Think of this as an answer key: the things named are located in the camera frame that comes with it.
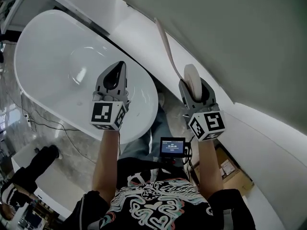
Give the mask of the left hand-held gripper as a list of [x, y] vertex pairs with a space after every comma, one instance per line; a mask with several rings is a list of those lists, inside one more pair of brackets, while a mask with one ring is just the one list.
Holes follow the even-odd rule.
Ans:
[[[126, 88], [126, 63], [119, 61], [107, 67], [98, 77], [93, 92], [90, 124], [100, 130], [119, 131], [131, 101]], [[109, 95], [103, 91], [116, 91]]]

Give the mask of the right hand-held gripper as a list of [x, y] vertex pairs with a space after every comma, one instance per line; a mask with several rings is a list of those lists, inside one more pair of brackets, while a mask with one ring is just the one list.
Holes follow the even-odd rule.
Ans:
[[215, 93], [212, 87], [201, 79], [203, 104], [214, 104], [198, 109], [198, 102], [192, 96], [191, 90], [184, 80], [180, 80], [178, 87], [183, 104], [189, 110], [183, 117], [199, 142], [218, 138], [226, 129], [224, 112], [215, 104]]

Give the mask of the roll of beige tape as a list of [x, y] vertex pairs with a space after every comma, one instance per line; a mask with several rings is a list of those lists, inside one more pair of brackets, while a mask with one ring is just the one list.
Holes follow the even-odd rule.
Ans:
[[196, 67], [193, 64], [187, 64], [184, 68], [184, 74], [183, 76], [179, 73], [175, 62], [173, 60], [173, 56], [171, 53], [171, 48], [169, 45], [169, 41], [168, 38], [166, 36], [166, 32], [164, 30], [164, 28], [162, 27], [160, 21], [157, 18], [154, 18], [154, 22], [158, 28], [160, 37], [163, 41], [163, 45], [165, 47], [166, 50], [166, 54], [168, 56], [168, 59], [173, 67], [173, 70], [175, 71], [175, 73], [177, 74], [177, 76], [179, 77], [180, 80], [183, 80], [184, 83], [187, 85], [188, 90], [190, 91], [192, 97], [196, 100], [196, 101], [200, 101], [202, 98], [202, 83], [201, 83], [201, 78], [199, 76], [199, 73], [196, 69]]

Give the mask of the white bathtub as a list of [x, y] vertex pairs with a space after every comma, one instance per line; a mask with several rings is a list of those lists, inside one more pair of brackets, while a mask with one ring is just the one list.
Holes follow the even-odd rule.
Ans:
[[23, 93], [82, 132], [101, 139], [90, 123], [91, 102], [99, 75], [123, 61], [127, 67], [129, 110], [120, 142], [141, 137], [158, 110], [157, 90], [138, 63], [88, 27], [59, 10], [45, 11], [22, 31], [14, 53], [14, 70]]

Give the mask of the person's right forearm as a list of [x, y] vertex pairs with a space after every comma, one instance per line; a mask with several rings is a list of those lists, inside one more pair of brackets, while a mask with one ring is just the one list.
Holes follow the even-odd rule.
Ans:
[[208, 199], [215, 192], [223, 190], [223, 180], [212, 140], [198, 142], [200, 193]]

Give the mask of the person's left forearm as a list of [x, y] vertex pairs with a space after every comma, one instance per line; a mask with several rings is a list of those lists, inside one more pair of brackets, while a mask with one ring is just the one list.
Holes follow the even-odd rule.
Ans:
[[96, 161], [92, 190], [110, 203], [115, 196], [117, 186], [117, 158], [119, 132], [106, 130], [103, 133]]

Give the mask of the small black monitor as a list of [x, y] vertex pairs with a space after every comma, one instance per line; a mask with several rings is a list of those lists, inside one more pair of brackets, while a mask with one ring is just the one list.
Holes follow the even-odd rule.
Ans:
[[162, 162], [175, 164], [176, 159], [192, 157], [191, 143], [185, 138], [161, 137], [159, 155]]

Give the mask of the person's blue jeans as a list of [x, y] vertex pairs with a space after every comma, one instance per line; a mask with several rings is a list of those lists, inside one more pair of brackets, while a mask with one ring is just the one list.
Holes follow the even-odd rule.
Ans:
[[172, 137], [165, 111], [158, 105], [156, 118], [151, 128], [140, 138], [128, 143], [119, 160], [136, 158], [143, 161], [161, 162], [160, 140], [161, 137]]

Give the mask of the grey roller blind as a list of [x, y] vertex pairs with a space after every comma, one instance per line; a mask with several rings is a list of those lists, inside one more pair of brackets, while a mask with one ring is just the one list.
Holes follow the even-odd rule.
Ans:
[[232, 101], [307, 135], [307, 0], [123, 0], [165, 30]]

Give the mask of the brown cardboard box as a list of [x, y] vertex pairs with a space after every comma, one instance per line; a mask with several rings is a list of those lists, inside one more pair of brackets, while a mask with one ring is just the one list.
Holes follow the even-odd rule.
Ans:
[[[215, 147], [219, 170], [223, 179], [224, 189], [237, 189], [242, 196], [245, 196], [254, 186], [253, 181], [241, 170], [238, 163], [230, 153], [221, 145]], [[192, 147], [192, 163], [189, 169], [191, 181], [200, 187], [199, 154], [196, 145]]]

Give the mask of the person's black printed shirt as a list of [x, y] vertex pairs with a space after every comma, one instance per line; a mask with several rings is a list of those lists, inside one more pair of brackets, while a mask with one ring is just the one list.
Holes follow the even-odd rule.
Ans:
[[125, 158], [117, 166], [111, 202], [98, 192], [86, 193], [61, 230], [256, 230], [236, 189], [206, 199], [173, 165]]

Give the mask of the white low cabinet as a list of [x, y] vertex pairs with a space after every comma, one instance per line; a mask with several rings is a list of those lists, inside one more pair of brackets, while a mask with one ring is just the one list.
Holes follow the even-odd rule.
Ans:
[[[16, 172], [21, 167], [27, 167], [35, 155], [35, 149], [31, 148], [30, 145], [23, 147], [12, 157], [13, 170]], [[71, 212], [62, 202], [62, 195], [60, 194], [60, 183], [62, 182], [63, 175], [57, 171], [54, 165], [51, 165], [36, 180], [35, 195], [56, 211], [59, 214], [59, 219], [65, 220]]]

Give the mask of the dark storage shelf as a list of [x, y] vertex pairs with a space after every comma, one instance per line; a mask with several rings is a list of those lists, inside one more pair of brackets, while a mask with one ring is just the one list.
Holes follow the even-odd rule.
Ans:
[[26, 208], [19, 226], [23, 230], [61, 230], [60, 215], [41, 200], [32, 201]]

